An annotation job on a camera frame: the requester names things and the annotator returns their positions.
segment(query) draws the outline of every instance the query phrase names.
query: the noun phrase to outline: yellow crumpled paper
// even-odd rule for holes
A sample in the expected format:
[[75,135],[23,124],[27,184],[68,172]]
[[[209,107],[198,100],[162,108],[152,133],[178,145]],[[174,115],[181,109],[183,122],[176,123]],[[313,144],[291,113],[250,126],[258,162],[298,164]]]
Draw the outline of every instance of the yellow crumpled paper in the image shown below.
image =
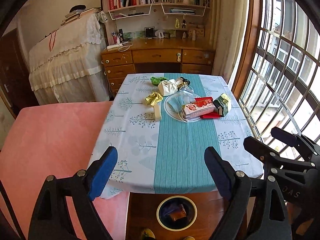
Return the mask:
[[163,99],[163,96],[157,92],[153,92],[150,96],[146,97],[147,105],[154,106]]

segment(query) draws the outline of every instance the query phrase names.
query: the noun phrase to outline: black bowl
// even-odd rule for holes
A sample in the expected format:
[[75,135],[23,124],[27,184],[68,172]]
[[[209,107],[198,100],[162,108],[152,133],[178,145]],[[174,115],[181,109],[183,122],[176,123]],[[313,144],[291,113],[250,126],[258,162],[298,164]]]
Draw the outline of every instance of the black bowl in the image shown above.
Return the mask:
[[[182,204],[184,210],[186,211],[186,217],[180,218],[176,221],[173,221],[169,215],[164,215],[164,211],[172,204],[175,203],[177,205]],[[190,227],[197,217],[197,209],[196,205],[193,203],[191,199],[188,199],[184,196],[174,196],[165,199],[158,206],[157,209],[157,219],[160,225],[171,231],[182,231]]]

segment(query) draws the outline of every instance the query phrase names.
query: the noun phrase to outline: bottle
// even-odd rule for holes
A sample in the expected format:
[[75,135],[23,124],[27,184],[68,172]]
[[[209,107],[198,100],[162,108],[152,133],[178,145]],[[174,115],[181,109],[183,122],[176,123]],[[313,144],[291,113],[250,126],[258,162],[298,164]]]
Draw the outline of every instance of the bottle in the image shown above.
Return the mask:
[[196,40],[196,30],[193,30],[192,33],[192,40],[195,41]]

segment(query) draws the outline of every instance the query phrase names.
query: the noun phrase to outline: window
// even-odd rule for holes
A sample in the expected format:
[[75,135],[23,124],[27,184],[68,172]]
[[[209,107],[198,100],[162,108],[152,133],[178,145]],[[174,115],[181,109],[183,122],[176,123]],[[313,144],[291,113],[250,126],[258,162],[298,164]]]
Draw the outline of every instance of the window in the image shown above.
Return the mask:
[[299,153],[272,138],[280,127],[320,144],[320,36],[294,0],[263,0],[258,47],[239,99],[255,135],[282,157]]

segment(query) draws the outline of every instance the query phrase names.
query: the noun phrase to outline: face mask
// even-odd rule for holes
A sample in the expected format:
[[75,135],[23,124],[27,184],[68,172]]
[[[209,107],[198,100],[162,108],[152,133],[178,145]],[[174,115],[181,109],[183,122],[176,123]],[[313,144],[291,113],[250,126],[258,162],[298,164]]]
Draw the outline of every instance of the face mask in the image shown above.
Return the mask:
[[180,119],[183,122],[188,122],[187,119],[184,119],[182,117],[182,106],[186,103],[183,101],[181,96],[177,96],[175,98],[172,98],[168,101],[168,104],[172,107],[172,109],[179,115]]

